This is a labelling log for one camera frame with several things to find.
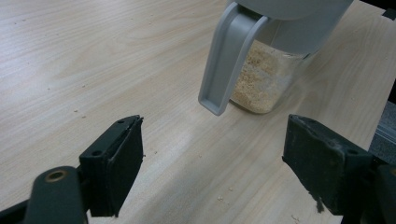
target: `gray handle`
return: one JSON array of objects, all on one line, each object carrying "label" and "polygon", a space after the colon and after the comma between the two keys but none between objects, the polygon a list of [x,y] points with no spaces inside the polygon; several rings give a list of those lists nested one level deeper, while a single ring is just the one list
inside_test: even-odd
[{"label": "gray handle", "polygon": [[268,18],[231,3],[216,28],[198,101],[221,115],[233,93],[248,51]]}]

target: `gray plastic part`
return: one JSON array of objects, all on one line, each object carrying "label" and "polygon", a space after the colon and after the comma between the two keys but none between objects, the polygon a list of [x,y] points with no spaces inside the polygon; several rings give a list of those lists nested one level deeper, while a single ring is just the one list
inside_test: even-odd
[{"label": "gray plastic part", "polygon": [[249,8],[274,20],[295,21],[306,17],[328,2],[342,0],[234,0],[239,5]]},{"label": "gray plastic part", "polygon": [[198,97],[213,114],[224,112],[251,44],[268,22],[267,17],[236,3],[225,9],[213,37]]},{"label": "gray plastic part", "polygon": [[266,26],[256,39],[287,53],[316,52],[327,41],[351,3],[352,0],[326,2],[323,7],[299,20],[276,20]]}]

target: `grain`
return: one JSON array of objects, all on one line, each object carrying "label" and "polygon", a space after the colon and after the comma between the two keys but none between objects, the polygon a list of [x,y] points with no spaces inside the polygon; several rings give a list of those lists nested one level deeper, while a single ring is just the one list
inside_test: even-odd
[{"label": "grain", "polygon": [[295,69],[303,57],[254,41],[231,100],[253,113],[270,112],[293,81]]}]

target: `wooden table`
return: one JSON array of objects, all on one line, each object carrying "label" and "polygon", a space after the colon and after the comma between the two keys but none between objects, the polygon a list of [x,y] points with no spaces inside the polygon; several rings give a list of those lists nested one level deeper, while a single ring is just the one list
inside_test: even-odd
[{"label": "wooden table", "polygon": [[275,111],[197,102],[225,1],[0,3],[0,209],[117,119],[146,158],[119,218],[91,223],[339,223],[281,160],[288,114],[368,148],[396,77],[396,22],[354,2]]}]

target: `bolt hole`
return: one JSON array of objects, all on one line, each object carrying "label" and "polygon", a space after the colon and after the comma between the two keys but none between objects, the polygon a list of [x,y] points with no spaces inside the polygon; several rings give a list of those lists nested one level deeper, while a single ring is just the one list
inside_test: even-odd
[{"label": "bolt hole", "polygon": [[66,176],[66,171],[58,170],[54,171],[46,176],[46,181],[49,183],[59,181]]},{"label": "bolt hole", "polygon": [[347,151],[347,153],[352,154],[352,155],[357,155],[357,154],[358,154],[358,151],[357,151],[357,150],[350,149],[350,150]]},{"label": "bolt hole", "polygon": [[93,156],[100,156],[100,155],[102,155],[102,151],[99,151],[99,150],[94,151],[94,152],[92,153],[92,155],[93,155]]}]

